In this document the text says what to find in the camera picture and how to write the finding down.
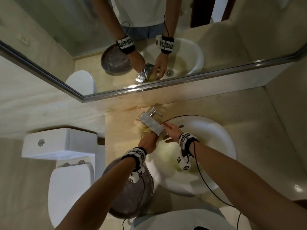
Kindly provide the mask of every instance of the faucet handle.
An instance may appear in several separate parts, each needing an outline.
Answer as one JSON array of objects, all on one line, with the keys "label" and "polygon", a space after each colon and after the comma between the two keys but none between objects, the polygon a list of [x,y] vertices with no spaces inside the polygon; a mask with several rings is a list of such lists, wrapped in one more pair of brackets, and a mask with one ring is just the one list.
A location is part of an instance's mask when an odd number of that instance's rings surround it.
[{"label": "faucet handle", "polygon": [[162,117],[162,114],[160,114],[159,112],[157,112],[157,109],[154,108],[154,107],[148,112],[148,114],[149,114],[150,117],[154,116],[155,114],[158,114],[159,116]]}]

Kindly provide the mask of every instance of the t-shirt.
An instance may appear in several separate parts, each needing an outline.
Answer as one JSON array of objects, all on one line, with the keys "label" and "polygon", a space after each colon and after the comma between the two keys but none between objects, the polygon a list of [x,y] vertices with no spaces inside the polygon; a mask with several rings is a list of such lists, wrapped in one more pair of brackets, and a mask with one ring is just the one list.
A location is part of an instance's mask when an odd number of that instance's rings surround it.
[{"label": "t-shirt", "polygon": [[152,216],[136,226],[135,230],[235,230],[220,215],[205,209],[167,212]]},{"label": "t-shirt", "polygon": [[119,23],[130,27],[153,26],[164,21],[166,0],[111,0]]}]

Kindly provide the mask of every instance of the reflected sink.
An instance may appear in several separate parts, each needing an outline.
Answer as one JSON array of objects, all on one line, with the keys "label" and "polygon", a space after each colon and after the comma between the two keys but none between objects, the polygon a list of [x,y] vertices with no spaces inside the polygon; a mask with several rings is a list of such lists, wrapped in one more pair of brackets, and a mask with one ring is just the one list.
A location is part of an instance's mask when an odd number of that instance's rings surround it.
[{"label": "reflected sink", "polygon": [[[218,123],[202,116],[180,116],[167,121],[177,126],[183,125],[183,132],[190,132],[196,136],[198,140],[220,151],[221,153],[237,159],[236,147],[228,132]],[[165,143],[160,141],[154,153],[147,155],[146,166],[154,178],[154,180],[168,189],[170,192],[193,196],[203,194],[209,191],[205,183],[199,175],[196,161],[190,157],[191,168],[189,171],[182,171],[177,163],[177,158],[181,148],[178,143]],[[201,168],[201,174],[209,185],[214,190],[218,186]]]},{"label": "reflected sink", "polygon": [[[155,64],[156,58],[160,53],[161,49],[157,48],[155,43],[150,44],[141,51],[141,55],[144,57],[146,63],[151,64]],[[196,43],[184,38],[176,38],[174,50],[169,55],[167,70],[162,79],[201,72],[204,65],[204,54]]]}]

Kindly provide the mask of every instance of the mirror frame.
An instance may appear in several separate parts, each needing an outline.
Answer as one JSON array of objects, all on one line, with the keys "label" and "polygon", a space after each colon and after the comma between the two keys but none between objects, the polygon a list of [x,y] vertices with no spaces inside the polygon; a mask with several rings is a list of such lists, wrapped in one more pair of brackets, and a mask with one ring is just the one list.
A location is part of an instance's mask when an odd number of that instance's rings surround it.
[{"label": "mirror frame", "polygon": [[209,79],[213,77],[224,76],[232,73],[244,72],[252,69],[259,69],[279,64],[290,63],[294,61],[299,61],[305,55],[307,55],[307,43],[295,53],[286,55],[284,57],[270,59],[270,60],[257,60],[250,64],[240,65],[236,67],[211,71],[211,72],[200,72],[188,76],[178,77],[178,78],[168,78],[160,81],[153,81],[139,85],[131,85],[128,87],[110,90],[101,93],[95,93],[91,95],[83,96],[81,93],[75,91],[73,88],[66,85],[64,82],[50,74],[48,71],[44,70],[40,66],[36,65],[30,61],[25,55],[19,53],[17,50],[13,49],[11,46],[0,41],[0,55],[7,60],[13,62],[17,66],[25,69],[26,71],[32,73],[36,77],[39,77],[48,84],[56,87],[57,89],[63,91],[64,93],[70,95],[71,97],[77,99],[82,103],[96,101],[106,98],[111,98],[115,96],[121,96],[133,92],[143,92],[151,89],[167,87],[171,85],[178,85],[192,81],[198,81],[203,79]]}]

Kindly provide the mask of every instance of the forearm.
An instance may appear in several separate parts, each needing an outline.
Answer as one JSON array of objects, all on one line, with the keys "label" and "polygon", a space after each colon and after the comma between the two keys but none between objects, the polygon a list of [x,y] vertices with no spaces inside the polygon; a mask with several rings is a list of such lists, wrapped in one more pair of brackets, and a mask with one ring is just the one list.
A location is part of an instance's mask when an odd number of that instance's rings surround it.
[{"label": "forearm", "polygon": [[[197,161],[229,201],[260,228],[293,228],[293,221],[287,222],[287,218],[296,219],[296,229],[307,227],[307,211],[275,191],[252,170],[199,142],[195,142],[195,151]],[[190,152],[194,154],[193,143]]]},{"label": "forearm", "polygon": [[180,8],[181,8],[181,0],[166,1],[165,25],[167,30],[165,30],[164,36],[174,37],[178,23]]},{"label": "forearm", "polygon": [[113,38],[115,40],[125,38],[125,32],[123,31],[120,23],[118,22],[118,19],[108,1],[91,0],[91,2]]},{"label": "forearm", "polygon": [[117,163],[76,201],[56,229],[99,229],[135,166],[132,157]]}]

